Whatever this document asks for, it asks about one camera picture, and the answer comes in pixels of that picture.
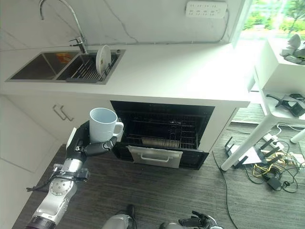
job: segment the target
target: dishwasher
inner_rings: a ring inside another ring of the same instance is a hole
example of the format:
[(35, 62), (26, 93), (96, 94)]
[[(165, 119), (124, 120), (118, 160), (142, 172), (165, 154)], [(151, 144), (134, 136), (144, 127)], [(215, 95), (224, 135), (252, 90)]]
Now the dishwasher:
[(199, 169), (208, 152), (198, 150), (213, 106), (111, 101), (124, 123), (113, 148), (122, 160), (153, 166)]

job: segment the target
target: wire rack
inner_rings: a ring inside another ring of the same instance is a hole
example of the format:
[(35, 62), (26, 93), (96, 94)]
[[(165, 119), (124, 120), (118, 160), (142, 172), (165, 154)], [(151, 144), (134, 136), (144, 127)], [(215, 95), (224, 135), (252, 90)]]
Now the wire rack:
[(93, 58), (89, 58), (85, 60), (82, 59), (81, 66), (72, 74), (70, 78), (72, 79), (88, 79), (88, 80), (97, 80), (104, 81), (108, 76), (111, 68), (117, 60), (116, 55), (112, 55), (112, 61), (108, 64), (107, 68), (103, 71), (102, 75), (100, 75), (96, 70), (95, 60)]
[(133, 117), (126, 126), (129, 144), (197, 149), (196, 117), (147, 114)]

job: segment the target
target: stainless steel sink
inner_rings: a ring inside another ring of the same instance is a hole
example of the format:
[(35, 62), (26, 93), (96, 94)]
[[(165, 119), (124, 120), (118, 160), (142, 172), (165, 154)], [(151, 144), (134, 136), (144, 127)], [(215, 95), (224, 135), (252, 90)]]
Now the stainless steel sink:
[(99, 75), (95, 60), (97, 51), (43, 52), (26, 64), (8, 82), (58, 82), (106, 84), (125, 50), (111, 50), (112, 62)]
[(52, 80), (79, 52), (43, 52), (10, 80)]

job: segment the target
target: white plate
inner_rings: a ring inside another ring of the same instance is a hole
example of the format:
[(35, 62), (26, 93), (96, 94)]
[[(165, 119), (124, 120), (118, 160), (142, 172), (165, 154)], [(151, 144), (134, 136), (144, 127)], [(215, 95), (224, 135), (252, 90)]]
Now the white plate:
[(108, 65), (111, 64), (111, 50), (108, 45), (102, 46), (96, 55), (96, 70), (102, 75)]

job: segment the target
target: mug handle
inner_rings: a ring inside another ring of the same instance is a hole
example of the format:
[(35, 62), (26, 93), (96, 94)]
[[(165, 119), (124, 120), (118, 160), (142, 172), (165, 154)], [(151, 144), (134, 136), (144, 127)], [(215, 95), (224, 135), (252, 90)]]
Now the mug handle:
[(118, 125), (121, 129), (120, 129), (120, 131), (119, 131), (117, 134), (113, 133), (113, 136), (115, 136), (115, 137), (121, 135), (121, 134), (123, 133), (123, 128), (124, 128), (124, 124), (123, 124), (123, 123), (116, 122), (116, 123), (115, 123), (115, 126), (117, 126), (117, 125)]

